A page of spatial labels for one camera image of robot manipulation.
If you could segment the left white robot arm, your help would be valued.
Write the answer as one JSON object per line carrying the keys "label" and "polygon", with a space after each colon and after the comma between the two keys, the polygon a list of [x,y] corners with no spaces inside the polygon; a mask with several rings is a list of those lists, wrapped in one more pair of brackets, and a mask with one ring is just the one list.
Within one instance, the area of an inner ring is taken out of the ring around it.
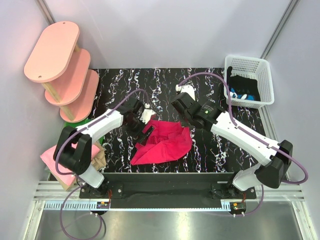
{"label": "left white robot arm", "polygon": [[137,143],[145,145],[154,128],[147,126],[156,115],[150,105],[131,98],[114,109],[78,127],[63,128],[56,145],[53,159],[56,171],[59,166],[68,170],[66,175],[79,177],[90,186],[90,192],[97,198],[103,198],[108,193],[105,177],[91,164],[92,145],[107,133],[124,127],[127,134]]}

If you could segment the red t shirt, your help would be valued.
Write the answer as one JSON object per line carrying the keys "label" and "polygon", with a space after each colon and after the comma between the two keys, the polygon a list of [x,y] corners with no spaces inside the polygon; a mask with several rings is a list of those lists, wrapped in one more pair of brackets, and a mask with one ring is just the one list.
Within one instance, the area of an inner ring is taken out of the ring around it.
{"label": "red t shirt", "polygon": [[190,129],[179,122],[150,120],[144,131],[153,127],[145,145],[137,143],[136,153],[130,161],[133,166],[162,164],[176,161],[192,147]]}

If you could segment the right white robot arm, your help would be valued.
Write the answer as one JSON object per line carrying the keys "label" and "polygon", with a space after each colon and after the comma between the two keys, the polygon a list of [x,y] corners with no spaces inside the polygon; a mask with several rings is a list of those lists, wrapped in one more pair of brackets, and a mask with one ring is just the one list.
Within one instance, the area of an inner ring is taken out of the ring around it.
{"label": "right white robot arm", "polygon": [[293,145],[267,138],[241,122],[219,105],[207,101],[201,105],[188,93],[181,92],[171,102],[191,126],[223,137],[249,153],[257,164],[238,171],[227,185],[228,195],[239,198],[249,188],[264,185],[277,189],[291,164]]}

